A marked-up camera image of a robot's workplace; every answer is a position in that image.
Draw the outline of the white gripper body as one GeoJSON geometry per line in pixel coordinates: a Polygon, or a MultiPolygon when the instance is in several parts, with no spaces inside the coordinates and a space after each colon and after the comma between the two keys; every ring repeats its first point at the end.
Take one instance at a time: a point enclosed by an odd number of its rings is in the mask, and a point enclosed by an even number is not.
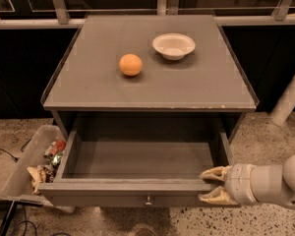
{"type": "Polygon", "coordinates": [[[253,206],[258,203],[251,185],[251,174],[254,168],[253,164],[238,163],[233,165],[226,174],[226,192],[241,206],[253,206]]]}

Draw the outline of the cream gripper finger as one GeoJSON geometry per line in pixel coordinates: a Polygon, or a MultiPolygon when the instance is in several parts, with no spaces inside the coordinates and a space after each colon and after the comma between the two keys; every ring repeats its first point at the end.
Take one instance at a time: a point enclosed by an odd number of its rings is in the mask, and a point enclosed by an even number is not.
{"type": "Polygon", "coordinates": [[[230,197],[224,187],[217,187],[207,194],[198,195],[201,202],[212,205],[237,205],[237,202],[230,197]]]}
{"type": "Polygon", "coordinates": [[[217,166],[211,169],[208,169],[200,174],[200,178],[203,180],[213,180],[225,182],[228,171],[231,169],[231,166],[217,166]]]}

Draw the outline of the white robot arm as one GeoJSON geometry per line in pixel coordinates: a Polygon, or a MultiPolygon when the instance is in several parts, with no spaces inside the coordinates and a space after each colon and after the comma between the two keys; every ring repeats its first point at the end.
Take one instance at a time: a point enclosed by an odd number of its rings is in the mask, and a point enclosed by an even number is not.
{"type": "Polygon", "coordinates": [[[295,75],[274,109],[244,117],[235,163],[204,171],[217,187],[199,196],[213,205],[271,204],[295,210],[295,75]]]}

